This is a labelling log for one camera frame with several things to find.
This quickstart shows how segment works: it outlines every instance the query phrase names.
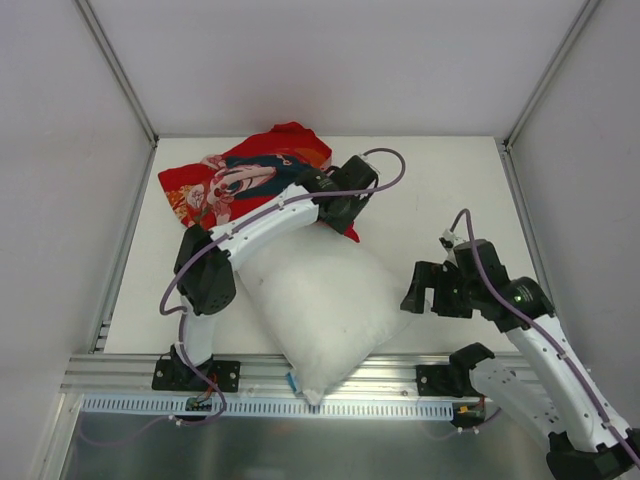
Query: pillow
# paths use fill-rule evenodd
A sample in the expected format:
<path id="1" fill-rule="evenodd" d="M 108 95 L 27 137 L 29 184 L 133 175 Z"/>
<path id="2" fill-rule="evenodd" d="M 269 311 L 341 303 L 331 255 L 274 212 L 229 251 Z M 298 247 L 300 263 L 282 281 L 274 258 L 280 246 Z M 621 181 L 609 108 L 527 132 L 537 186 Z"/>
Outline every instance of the pillow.
<path id="1" fill-rule="evenodd" d="M 279 237 L 239 274 L 313 405 L 414 318 L 400 311 L 406 285 L 322 224 Z"/>

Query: white table surface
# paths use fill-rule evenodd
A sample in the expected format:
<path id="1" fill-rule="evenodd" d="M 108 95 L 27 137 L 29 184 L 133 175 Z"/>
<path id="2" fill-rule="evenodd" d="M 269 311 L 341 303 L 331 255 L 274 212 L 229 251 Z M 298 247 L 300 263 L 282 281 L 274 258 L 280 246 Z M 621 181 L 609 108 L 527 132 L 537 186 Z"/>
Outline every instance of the white table surface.
<path id="1" fill-rule="evenodd" d="M 176 340 L 178 315 L 163 317 L 158 303 L 173 276 L 184 227 L 175 217 L 157 175 L 168 168 L 199 162 L 222 153 L 241 138 L 161 139 L 113 312 L 106 353 L 163 353 Z M 491 240 L 512 277 L 535 278 L 533 266 L 507 185 L 502 163 L 490 137 L 327 137 L 333 163 L 354 153 L 385 146 L 407 160 L 403 181 L 373 196 L 356 220 L 361 245 L 377 255 L 399 278 L 411 280 L 414 262 L 441 262 L 438 242 L 463 207 L 471 209 L 476 235 Z M 381 183 L 398 171 L 394 157 L 376 154 L 371 163 Z M 246 290 L 236 277 L 238 295 L 223 311 L 212 350 L 227 354 L 278 354 L 261 325 Z M 173 293 L 168 305 L 177 305 Z M 479 315 L 472 319 L 417 315 L 407 329 L 381 345 L 378 353 L 448 353 L 473 342 L 496 352 L 515 351 L 495 326 Z"/>

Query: aluminum frame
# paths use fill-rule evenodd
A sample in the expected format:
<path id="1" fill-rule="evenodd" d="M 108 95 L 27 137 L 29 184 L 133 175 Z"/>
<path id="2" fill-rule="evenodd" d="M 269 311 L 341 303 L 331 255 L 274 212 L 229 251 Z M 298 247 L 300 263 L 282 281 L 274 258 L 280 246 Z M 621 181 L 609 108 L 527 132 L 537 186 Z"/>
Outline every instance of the aluminum frame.
<path id="1" fill-rule="evenodd" d="M 124 266 L 133 239 L 135 225 L 142 204 L 142 198 L 150 176 L 151 165 L 157 146 L 158 135 L 153 128 L 144 107 L 131 85 L 118 56 L 114 51 L 90 0 L 73 0 L 82 21 L 89 29 L 96 41 L 100 53 L 107 62 L 115 81 L 131 106 L 145 135 L 151 143 L 151 153 L 147 159 L 136 197 L 133 201 L 127 226 L 119 247 L 119 253 L 111 269 L 111 279 L 103 298 L 100 300 L 99 313 L 96 318 L 96 328 L 91 342 L 90 351 L 96 348 L 101 338 L 108 333 L 110 315 L 115 305 Z M 536 106 L 544 97 L 552 83 L 555 74 L 567 59 L 580 34 L 591 20 L 593 13 L 601 0 L 586 0 L 576 16 L 567 34 L 558 46 L 553 58 L 549 62 L 542 77 L 536 84 L 534 91 L 527 100 L 521 114 L 505 141 L 498 141 L 498 148 L 502 158 L 505 175 L 512 192 L 516 210 L 527 241 L 536 275 L 551 296 L 549 283 L 544 265 L 540 257 L 534 229 L 529 216 L 526 199 L 524 198 L 517 172 L 511 157 L 511 147 Z M 240 389 L 245 394 L 261 394 L 276 397 L 291 396 L 291 390 L 284 380 L 282 372 L 288 370 L 289 364 L 282 356 L 225 356 L 243 362 L 243 373 Z M 517 372 L 518 377 L 528 383 L 536 393 L 544 392 L 531 368 L 518 354 L 498 355 L 507 367 Z M 80 412 L 82 401 L 86 393 L 92 392 L 148 392 L 151 387 L 151 375 L 155 366 L 156 356 L 152 355 L 114 355 L 114 354 L 79 354 L 73 355 L 61 385 L 58 396 L 56 413 L 45 434 L 44 449 L 36 456 L 34 463 L 34 478 L 49 480 L 57 479 L 63 473 L 66 453 L 69 449 L 73 430 Z M 445 364 L 447 355 L 388 355 L 372 356 L 365 360 L 346 380 L 330 395 L 332 398 L 403 398 L 417 397 L 415 385 L 415 365 L 417 364 Z"/>

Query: cable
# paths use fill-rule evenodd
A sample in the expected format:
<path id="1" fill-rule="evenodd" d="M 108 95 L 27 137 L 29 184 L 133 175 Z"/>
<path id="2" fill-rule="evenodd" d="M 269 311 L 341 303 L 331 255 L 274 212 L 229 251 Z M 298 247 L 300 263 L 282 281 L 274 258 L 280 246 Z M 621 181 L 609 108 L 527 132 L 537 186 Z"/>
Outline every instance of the cable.
<path id="1" fill-rule="evenodd" d="M 398 182 L 400 182 L 400 180 L 402 180 L 402 177 L 404 177 L 405 172 L 407 170 L 407 163 L 406 163 L 404 157 L 400 154 L 400 152 L 397 152 L 396 150 L 393 150 L 391 148 L 384 148 L 384 147 L 373 148 L 371 150 L 367 150 L 366 152 L 364 152 L 363 155 L 364 156 L 368 156 L 368 155 L 370 155 L 372 153 L 379 153 L 379 152 L 390 153 L 392 155 L 395 155 L 398 158 L 398 160 L 400 161 L 400 173 L 398 173 L 396 178 L 394 178 L 389 183 L 385 183 L 384 185 L 381 185 L 381 186 L 378 186 L 378 187 L 374 187 L 374 188 L 367 188 L 367 189 L 364 189 L 364 190 L 341 190 L 341 191 L 337 191 L 337 192 L 306 193 L 306 194 L 297 195 L 295 197 L 291 197 L 291 198 L 286 199 L 283 202 L 284 205 L 289 205 L 291 203 L 299 202 L 299 201 L 302 201 L 302 200 L 308 200 L 308 199 L 311 199 L 311 198 L 317 198 L 317 197 L 342 197 L 342 196 L 347 196 L 347 195 L 365 195 L 365 194 L 369 194 L 369 193 L 377 193 L 377 192 L 382 192 L 384 190 L 387 190 L 387 189 L 397 185 Z M 272 212 L 275 212 L 276 210 L 278 210 L 280 208 L 281 208 L 281 206 L 276 204 L 276 205 L 272 205 L 271 207 L 269 207 L 269 208 L 267 208 L 265 210 L 262 210 L 260 212 L 254 213 L 249 218 L 247 218 L 245 221 L 243 221 L 242 223 L 240 223 L 237 226 L 235 226 L 231 230 L 231 236 L 235 235 L 236 233 L 240 232 L 243 228 L 247 227 L 248 225 L 251 225 L 252 223 L 260 220 L 262 217 L 265 217 L 265 216 L 269 215 Z M 223 241 L 227 240 L 229 238 L 229 236 L 230 235 L 228 233 L 222 234 L 221 236 L 219 236 L 218 238 L 213 240 L 209 245 L 207 245 L 206 247 L 200 249 L 193 257 L 191 257 L 182 266 L 182 268 L 178 271 L 178 273 L 175 275 L 175 277 L 173 277 L 173 279 L 169 283 L 169 286 L 167 287 L 167 289 L 165 290 L 164 294 L 162 295 L 162 299 L 160 300 L 160 314 L 166 316 L 166 315 L 171 315 L 172 313 L 175 313 L 175 312 L 186 312 L 186 307 L 184 307 L 182 305 L 178 305 L 178 306 L 172 307 L 170 309 L 166 308 L 167 301 L 169 300 L 169 296 L 171 295 L 171 292 L 173 292 L 173 289 L 176 288 L 176 286 L 178 285 L 178 282 L 182 279 L 182 277 L 187 272 L 187 270 L 189 270 L 193 266 L 193 264 L 195 264 L 198 260 L 200 260 L 204 255 L 206 255 L 207 252 L 209 252 L 210 250 L 212 250 L 215 247 L 217 247 Z"/>
<path id="2" fill-rule="evenodd" d="M 375 186 L 373 188 L 366 188 L 363 190 L 341 190 L 341 191 L 336 191 L 336 192 L 314 192 L 314 193 L 306 193 L 306 194 L 302 194 L 302 195 L 297 195 L 295 197 L 291 197 L 286 199 L 283 204 L 284 205 L 289 205 L 291 203 L 295 203 L 295 202 L 300 202 L 302 200 L 308 200 L 311 198 L 318 198 L 318 197 L 342 197 L 342 196 L 353 196 L 353 195 L 366 195 L 366 194 L 373 194 L 376 192 L 382 192 L 384 190 L 387 190 L 395 185 L 398 184 L 398 182 L 400 182 L 400 180 L 402 180 L 402 177 L 404 177 L 404 174 L 407 170 L 407 163 L 404 159 L 404 157 L 397 152 L 396 150 L 393 150 L 391 148 L 385 148 L 385 147 L 379 147 L 379 148 L 373 148 L 371 150 L 367 150 L 366 152 L 364 152 L 364 156 L 368 156 L 372 153 L 390 153 L 392 155 L 395 155 L 398 160 L 400 161 L 400 173 L 398 173 L 398 175 L 396 176 L 396 178 L 394 178 L 393 180 L 391 180 L 390 182 L 381 185 L 381 186 Z M 222 391 L 218 388 L 218 386 L 212 382 L 209 378 L 207 378 L 205 375 L 203 375 L 200 370 L 198 370 L 198 368 L 193 364 L 193 362 L 191 362 L 191 359 L 188 357 L 186 349 L 184 348 L 184 338 L 185 338 L 185 332 L 186 332 L 186 323 L 187 323 L 187 308 L 183 305 L 178 305 L 176 307 L 172 307 L 170 309 L 167 309 L 167 301 L 169 300 L 169 296 L 171 295 L 171 292 L 173 292 L 173 289 L 176 288 L 176 286 L 178 285 L 178 282 L 180 282 L 180 280 L 182 279 L 182 277 L 184 276 L 184 274 L 187 272 L 187 270 L 189 270 L 189 268 L 191 268 L 198 260 L 200 260 L 200 258 L 202 258 L 204 255 L 206 255 L 210 250 L 212 250 L 213 248 L 217 247 L 218 245 L 220 245 L 220 243 L 222 243 L 223 241 L 227 240 L 228 238 L 230 238 L 231 236 L 235 235 L 236 233 L 240 232 L 243 228 L 247 227 L 248 225 L 251 225 L 252 223 L 260 220 L 261 218 L 265 217 L 266 215 L 269 215 L 273 212 L 275 212 L 276 210 L 281 209 L 282 206 L 280 204 L 275 204 L 272 205 L 269 208 L 266 208 L 260 212 L 256 212 L 253 215 L 251 215 L 249 218 L 247 218 L 246 220 L 244 220 L 243 222 L 241 222 L 240 224 L 236 225 L 231 231 L 230 233 L 224 233 L 222 235 L 220 235 L 218 238 L 216 238 L 215 240 L 213 240 L 210 244 L 208 244 L 206 247 L 200 249 L 195 255 L 193 255 L 193 257 L 191 257 L 183 266 L 182 268 L 178 271 L 178 273 L 175 275 L 175 277 L 173 277 L 173 279 L 171 280 L 171 282 L 169 283 L 169 285 L 167 286 L 167 289 L 165 290 L 164 294 L 162 295 L 162 299 L 160 300 L 160 314 L 161 315 L 171 315 L 172 313 L 176 313 L 176 312 L 182 312 L 182 316 L 180 318 L 180 325 L 178 327 L 178 348 L 180 350 L 180 356 L 181 358 L 184 360 L 185 364 L 191 369 L 191 371 L 193 371 L 193 373 L 195 373 L 195 375 L 200 378 L 201 380 L 204 380 L 204 382 L 210 387 L 212 388 L 219 396 L 220 396 L 220 400 L 222 401 L 222 409 L 216 413 L 215 415 L 211 415 L 209 417 L 207 417 L 207 419 L 199 421 L 199 422 L 187 422 L 184 421 L 185 425 L 189 425 L 189 424 L 195 424 L 197 423 L 198 425 L 204 425 L 205 423 L 211 423 L 213 421 L 215 421 L 218 417 L 220 417 L 220 415 L 222 415 L 222 413 L 226 410 L 227 408 L 227 402 L 224 398 L 224 394 L 222 393 Z"/>
<path id="3" fill-rule="evenodd" d="M 504 297 L 502 297 L 502 295 L 500 295 L 500 293 L 491 284 L 491 281 L 487 276 L 487 272 L 484 270 L 484 266 L 482 265 L 482 261 L 480 260 L 478 245 L 476 243 L 476 238 L 473 233 L 473 225 L 471 222 L 471 212 L 469 211 L 468 208 L 465 208 L 461 210 L 460 213 L 458 213 L 458 215 L 456 216 L 451 226 L 451 231 L 453 232 L 453 230 L 456 228 L 456 226 L 458 225 L 458 222 L 463 216 L 466 216 L 467 231 L 469 234 L 469 243 L 471 244 L 471 252 L 473 254 L 473 260 L 476 264 L 476 267 L 478 268 L 478 273 L 480 274 L 480 278 L 482 279 L 482 282 L 484 283 L 484 285 L 487 287 L 487 290 L 489 290 L 489 293 L 491 293 L 493 298 L 495 298 L 498 301 L 498 303 L 500 303 L 500 305 L 502 305 L 509 312 L 513 313 L 516 317 L 521 319 L 531 328 L 536 330 L 540 335 L 542 335 L 542 337 L 546 341 L 548 341 L 551 344 L 551 346 L 555 349 L 556 353 L 560 356 L 560 358 L 564 359 L 564 361 L 567 362 L 569 370 L 571 370 L 571 372 L 574 374 L 574 376 L 578 380 L 578 383 L 580 383 L 585 393 L 591 400 L 591 403 L 593 403 L 593 406 L 596 408 L 598 414 L 600 415 L 600 417 L 604 422 L 603 424 L 611 432 L 611 435 L 613 435 L 613 437 L 620 443 L 620 445 L 622 445 L 622 448 L 627 452 L 627 454 L 629 455 L 633 463 L 636 465 L 636 467 L 640 468 L 640 458 L 638 457 L 636 452 L 633 451 L 633 448 L 631 448 L 631 445 L 629 445 L 629 442 L 627 442 L 627 440 L 622 436 L 622 434 L 618 431 L 618 429 L 611 424 L 611 417 L 609 417 L 609 415 L 607 414 L 607 411 L 605 410 L 604 406 L 600 402 L 600 399 L 598 399 L 596 392 L 593 390 L 593 388 L 591 388 L 591 385 L 589 385 L 589 382 L 587 382 L 587 379 L 584 377 L 584 375 L 582 374 L 578 366 L 575 364 L 575 362 L 567 356 L 567 352 L 564 350 L 564 348 L 562 348 L 562 345 L 560 345 L 556 341 L 556 339 L 553 338 L 551 334 L 549 334 L 543 327 L 538 325 L 532 318 L 530 318 L 528 315 L 525 315 L 520 310 L 518 310 L 513 305 L 511 305 L 509 302 L 507 302 L 507 300 Z"/>
<path id="4" fill-rule="evenodd" d="M 457 435 L 462 435 L 463 433 L 480 433 L 482 430 L 485 429 L 485 427 L 489 426 L 490 424 L 494 423 L 496 421 L 496 419 L 502 414 L 502 409 L 498 408 L 495 412 L 493 412 L 493 415 L 491 415 L 489 418 L 487 418 L 484 422 L 482 422 L 480 425 L 478 425 L 477 427 L 474 428 L 458 428 L 452 432 L 447 433 L 446 435 L 443 435 L 441 437 L 436 437 L 435 435 L 432 435 L 431 433 L 429 433 L 427 430 L 425 430 L 423 428 L 424 434 L 429 437 L 430 440 L 434 440 L 436 442 L 443 442 L 446 440 L 449 440 Z"/>
<path id="5" fill-rule="evenodd" d="M 382 186 L 378 186 L 377 183 L 376 183 L 373 188 L 367 188 L 367 189 L 364 189 L 364 190 L 342 190 L 342 191 L 336 191 L 336 192 L 315 192 L 315 193 L 297 195 L 295 197 L 291 197 L 289 199 L 286 199 L 284 201 L 284 205 L 289 205 L 289 204 L 294 203 L 294 202 L 299 202 L 299 201 L 302 201 L 302 200 L 307 200 L 307 199 L 316 198 L 316 197 L 341 197 L 341 196 L 347 196 L 347 195 L 373 194 L 373 193 L 376 193 L 376 192 L 382 192 L 384 190 L 387 190 L 387 189 L 397 185 L 398 182 L 400 182 L 400 180 L 402 180 L 402 177 L 404 177 L 404 174 L 405 174 L 405 172 L 407 170 L 407 163 L 406 163 L 404 157 L 400 154 L 400 152 L 397 152 L 396 150 L 393 150 L 391 148 L 385 148 L 385 147 L 373 148 L 371 150 L 366 151 L 363 155 L 364 156 L 368 156 L 368 155 L 370 155 L 372 153 L 390 153 L 392 155 L 395 155 L 398 158 L 398 160 L 400 162 L 400 173 L 398 173 L 396 178 L 394 178 L 392 181 L 390 181 L 389 183 L 386 183 L 386 184 L 384 184 Z M 213 240 L 206 247 L 200 249 L 193 257 L 191 257 L 182 266 L 182 268 L 178 271 L 178 273 L 175 275 L 175 277 L 173 277 L 171 282 L 169 282 L 169 285 L 167 286 L 164 294 L 162 295 L 162 298 L 160 299 L 160 308 L 159 309 L 160 309 L 160 314 L 161 315 L 167 316 L 167 315 L 171 315 L 172 313 L 181 312 L 180 323 L 178 325 L 178 342 L 177 342 L 178 350 L 180 352 L 181 358 L 184 360 L 185 364 L 189 367 L 189 369 L 198 378 L 203 380 L 208 385 L 209 389 L 211 389 L 212 391 L 215 391 L 218 394 L 218 396 L 220 397 L 220 401 L 222 402 L 222 408 L 218 412 L 216 412 L 215 414 L 208 415 L 207 418 L 205 418 L 204 420 L 198 420 L 198 421 L 189 421 L 189 420 L 184 420 L 184 419 L 178 419 L 176 421 L 176 425 L 178 425 L 178 426 L 180 426 L 180 425 L 200 426 L 200 425 L 209 425 L 209 424 L 215 422 L 227 410 L 227 400 L 226 400 L 224 394 L 222 393 L 222 391 L 220 390 L 220 388 L 218 387 L 218 385 L 216 385 L 215 382 L 213 382 L 206 375 L 204 375 L 202 372 L 200 372 L 200 370 L 198 370 L 198 368 L 193 364 L 193 362 L 191 361 L 191 359 L 187 355 L 187 351 L 184 348 L 184 339 L 185 339 L 185 336 L 186 336 L 186 329 L 187 329 L 187 308 L 185 306 L 183 306 L 183 305 L 178 305 L 178 306 L 175 306 L 175 307 L 167 309 L 167 301 L 169 300 L 169 296 L 171 295 L 171 292 L 173 292 L 173 289 L 176 288 L 176 286 L 178 285 L 178 282 L 182 279 L 182 277 L 187 272 L 187 270 L 189 270 L 189 268 L 191 268 L 193 266 L 193 264 L 195 264 L 200 258 L 202 258 L 204 255 L 206 255 L 207 252 L 209 252 L 210 250 L 212 250 L 213 248 L 218 246 L 223 241 L 227 240 L 230 236 L 235 235 L 236 233 L 241 231 L 243 228 L 247 227 L 248 225 L 258 221 L 262 217 L 264 217 L 264 216 L 266 216 L 266 215 L 268 215 L 268 214 L 270 214 L 270 213 L 272 213 L 272 212 L 274 212 L 274 211 L 276 211 L 276 210 L 278 210 L 280 208 L 281 208 L 280 205 L 273 205 L 270 208 L 267 208 L 267 209 L 262 210 L 260 212 L 254 213 L 251 217 L 249 217 L 244 222 L 240 223 L 235 228 L 233 228 L 233 230 L 231 230 L 231 235 L 229 235 L 227 233 L 224 233 L 224 234 L 220 235 L 218 238 L 216 238 L 215 240 Z M 142 433 L 146 432 L 149 428 L 151 428 L 152 426 L 154 426 L 155 424 L 159 423 L 162 420 L 173 421 L 174 420 L 174 416 L 170 415 L 170 416 L 156 417 L 155 419 L 153 419 L 152 421 L 147 423 L 144 427 L 142 427 L 140 430 L 134 432 L 132 435 L 130 435 L 129 437 L 127 437 L 125 439 L 114 441 L 114 442 L 97 442 L 97 441 L 91 440 L 90 438 L 88 438 L 84 434 L 84 432 L 82 431 L 82 417 L 80 417 L 78 419 L 78 437 L 81 438 L 84 442 L 86 442 L 89 445 L 94 446 L 94 447 L 118 447 L 118 446 L 123 446 L 123 445 L 126 445 L 129 442 L 133 441 L 138 436 L 140 436 Z"/>

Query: red cloth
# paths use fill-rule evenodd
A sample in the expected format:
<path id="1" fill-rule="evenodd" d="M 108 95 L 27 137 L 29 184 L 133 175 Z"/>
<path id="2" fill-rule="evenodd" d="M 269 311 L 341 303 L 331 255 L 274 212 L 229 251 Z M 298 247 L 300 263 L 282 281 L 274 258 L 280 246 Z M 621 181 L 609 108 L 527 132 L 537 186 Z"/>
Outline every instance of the red cloth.
<path id="1" fill-rule="evenodd" d="M 299 123 L 274 126 L 200 163 L 160 172 L 171 208 L 186 226 L 209 230 L 235 220 L 279 195 L 300 173 L 331 165 L 331 149 Z M 350 228 L 346 236 L 356 242 Z"/>

